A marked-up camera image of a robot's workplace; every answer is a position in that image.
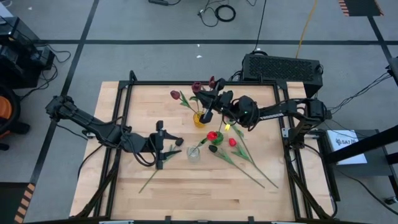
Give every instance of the wooden tabletop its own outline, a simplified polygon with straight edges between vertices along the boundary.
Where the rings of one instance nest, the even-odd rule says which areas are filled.
[[[112,118],[117,87],[118,82],[102,84],[95,111],[95,116],[102,121],[110,121]],[[302,83],[288,83],[288,87],[291,98],[305,97]],[[278,189],[249,162],[230,153],[234,149],[228,146],[227,141],[221,145],[237,166],[265,186],[263,189],[239,169],[215,157],[208,150],[208,143],[200,148],[199,162],[193,164],[188,161],[188,147],[197,145],[209,131],[218,130],[221,116],[215,113],[210,124],[202,129],[196,128],[193,112],[180,106],[179,101],[173,100],[170,96],[171,90],[181,90],[187,98],[193,95],[190,86],[133,86],[127,125],[132,126],[132,131],[148,136],[155,132],[156,122],[163,120],[167,132],[184,138],[184,144],[179,148],[182,152],[167,161],[164,170],[158,171],[141,193],[139,190],[154,173],[155,167],[144,167],[136,162],[132,154],[123,152],[111,218],[164,220],[165,216],[170,215],[172,220],[243,221],[248,216],[254,216],[256,221],[293,221],[294,212],[278,119],[262,121],[251,132],[239,127],[256,164]],[[251,97],[260,108],[275,104],[271,86],[226,86],[225,91],[227,90],[233,90],[234,98],[241,95]],[[122,113],[123,103],[124,96],[119,114]],[[232,128],[224,132],[224,135],[226,138],[239,139]],[[318,149],[316,140],[306,139],[305,142]],[[173,143],[165,140],[164,151]],[[89,140],[85,156],[98,146],[97,140]],[[105,150],[97,152],[83,166],[70,215],[80,212],[97,190],[104,152]],[[321,160],[308,149],[302,149],[301,155],[309,191],[323,209],[332,214],[333,208]],[[297,192],[301,214],[305,217],[298,188]],[[102,214],[107,199],[106,192]]]

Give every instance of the black box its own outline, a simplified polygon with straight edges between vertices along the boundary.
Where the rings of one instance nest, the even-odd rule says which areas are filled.
[[[303,82],[305,94],[311,98],[323,85],[323,69],[318,60],[247,54],[243,62],[243,81]]]

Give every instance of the floor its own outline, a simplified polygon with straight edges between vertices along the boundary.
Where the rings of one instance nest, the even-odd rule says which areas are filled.
[[[83,160],[84,140],[63,129],[49,128],[44,107],[52,96],[67,92],[76,105],[93,113],[101,82],[125,80],[130,70],[139,80],[230,77],[240,69],[244,54],[253,50],[264,1],[258,0],[255,7],[243,0],[229,1],[237,11],[235,20],[220,22],[213,28],[205,27],[197,16],[206,0],[182,0],[169,7],[146,0],[13,1],[8,7],[11,13],[54,49],[72,53],[70,60],[56,64],[59,75],[48,89],[23,101],[21,120],[32,126],[29,134],[2,140],[11,149],[0,152],[0,182],[37,183],[25,222],[68,217],[76,173]],[[396,57],[398,2],[378,3],[385,16],[374,20],[391,55]],[[268,0],[258,48],[269,55],[294,57],[312,4],[313,0]],[[209,24],[215,21],[211,14],[206,14],[204,20]],[[319,99],[328,106],[337,105],[385,72],[385,52],[369,19],[344,16],[337,0],[319,1],[305,40],[319,40],[304,43],[300,58],[323,64],[324,86]],[[392,80],[382,82],[346,105],[334,120],[351,129],[390,128],[398,123],[398,101],[393,97],[397,94]],[[81,130],[68,121],[60,124],[76,132]],[[338,129],[333,123],[329,126]],[[387,150],[397,152],[396,146],[390,145]],[[361,180],[380,198],[393,195],[387,177]],[[341,220],[398,222],[398,217],[380,206],[358,183],[338,177],[337,184],[342,197],[337,217]],[[398,210],[398,205],[391,207]]]

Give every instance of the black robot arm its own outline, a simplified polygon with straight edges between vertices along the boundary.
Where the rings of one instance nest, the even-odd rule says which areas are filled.
[[[287,130],[284,136],[291,146],[303,148],[304,135],[324,120],[331,119],[330,111],[317,99],[290,99],[272,106],[259,108],[257,102],[248,96],[241,96],[233,100],[232,91],[224,91],[219,94],[225,83],[226,81],[221,78],[215,83],[214,89],[210,91],[200,90],[194,93],[203,107],[206,108],[206,113],[201,116],[200,122],[209,123],[213,117],[212,110],[215,110],[251,131],[260,121],[293,116],[300,122],[296,127]]]
[[[132,133],[131,127],[116,124],[116,121],[105,123],[80,110],[70,96],[55,96],[45,109],[52,120],[58,122],[61,119],[69,119],[95,134],[97,140],[104,146],[111,148],[119,146],[124,151],[133,153],[137,161],[147,167],[156,165],[157,169],[163,169],[163,161],[167,156],[180,152],[162,153],[164,139],[178,140],[181,144],[183,142],[182,138],[175,137],[163,130],[163,121],[156,123],[156,133],[145,138],[137,133]],[[140,155],[142,152],[151,153],[154,156],[154,161],[146,162]]]

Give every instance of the glass cup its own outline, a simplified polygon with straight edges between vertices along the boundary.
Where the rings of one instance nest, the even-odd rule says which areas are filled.
[[[196,146],[192,146],[189,147],[187,150],[187,157],[188,157],[188,161],[190,162],[199,162],[200,161],[200,150],[199,147]]]

